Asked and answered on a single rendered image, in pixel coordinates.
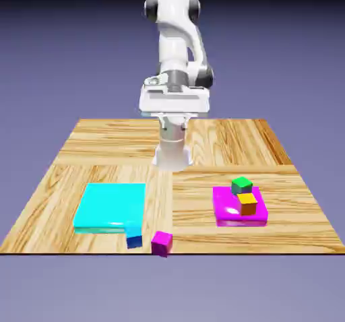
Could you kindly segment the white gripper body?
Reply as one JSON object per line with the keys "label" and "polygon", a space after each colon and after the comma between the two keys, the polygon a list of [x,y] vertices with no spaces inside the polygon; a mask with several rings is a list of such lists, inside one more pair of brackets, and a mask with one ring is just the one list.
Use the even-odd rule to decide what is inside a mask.
{"label": "white gripper body", "polygon": [[169,92],[168,86],[142,86],[139,110],[146,116],[204,116],[210,110],[210,91],[206,88],[182,86],[181,92]]}

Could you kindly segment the small green cube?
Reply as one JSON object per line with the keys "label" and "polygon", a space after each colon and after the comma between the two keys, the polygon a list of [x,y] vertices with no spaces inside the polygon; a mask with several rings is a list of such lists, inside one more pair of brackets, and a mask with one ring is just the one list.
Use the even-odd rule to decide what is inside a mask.
{"label": "small green cube", "polygon": [[231,181],[231,192],[233,195],[251,193],[253,183],[246,177],[240,176]]}

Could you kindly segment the small orange cube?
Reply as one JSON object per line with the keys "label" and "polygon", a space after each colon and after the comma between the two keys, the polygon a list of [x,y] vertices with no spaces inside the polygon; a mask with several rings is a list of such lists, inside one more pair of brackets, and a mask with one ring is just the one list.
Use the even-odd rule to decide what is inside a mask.
{"label": "small orange cube", "polygon": [[257,200],[253,193],[239,193],[237,199],[240,215],[251,216],[256,213]]}

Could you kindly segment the small magenta cube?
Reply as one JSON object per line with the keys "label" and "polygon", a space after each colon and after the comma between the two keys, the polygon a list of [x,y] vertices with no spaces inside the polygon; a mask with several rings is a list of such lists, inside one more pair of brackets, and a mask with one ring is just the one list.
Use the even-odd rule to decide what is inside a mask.
{"label": "small magenta cube", "polygon": [[156,231],[151,240],[151,254],[168,257],[173,245],[173,235],[168,232]]}

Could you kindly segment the small blue cube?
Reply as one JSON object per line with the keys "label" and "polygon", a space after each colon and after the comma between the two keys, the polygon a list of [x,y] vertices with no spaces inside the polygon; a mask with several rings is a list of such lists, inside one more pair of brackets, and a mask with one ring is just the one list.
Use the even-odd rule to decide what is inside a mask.
{"label": "small blue cube", "polygon": [[142,247],[141,226],[130,226],[125,229],[126,243],[128,249]]}

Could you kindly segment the large magenta box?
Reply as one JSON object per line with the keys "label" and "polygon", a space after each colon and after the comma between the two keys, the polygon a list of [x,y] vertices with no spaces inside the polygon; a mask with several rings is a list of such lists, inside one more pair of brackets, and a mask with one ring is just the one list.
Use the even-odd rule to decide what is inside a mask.
{"label": "large magenta box", "polygon": [[268,221],[268,209],[264,203],[258,186],[253,186],[252,193],[257,200],[256,213],[249,216],[240,215],[239,200],[231,192],[230,186],[212,188],[212,202],[216,225],[218,227],[259,227]]}

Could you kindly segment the large cyan box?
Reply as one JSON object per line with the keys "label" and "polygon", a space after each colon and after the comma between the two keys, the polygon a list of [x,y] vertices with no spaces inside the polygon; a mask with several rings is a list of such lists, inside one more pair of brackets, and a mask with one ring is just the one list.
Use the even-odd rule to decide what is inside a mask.
{"label": "large cyan box", "polygon": [[144,183],[88,183],[73,218],[76,233],[142,232]]}

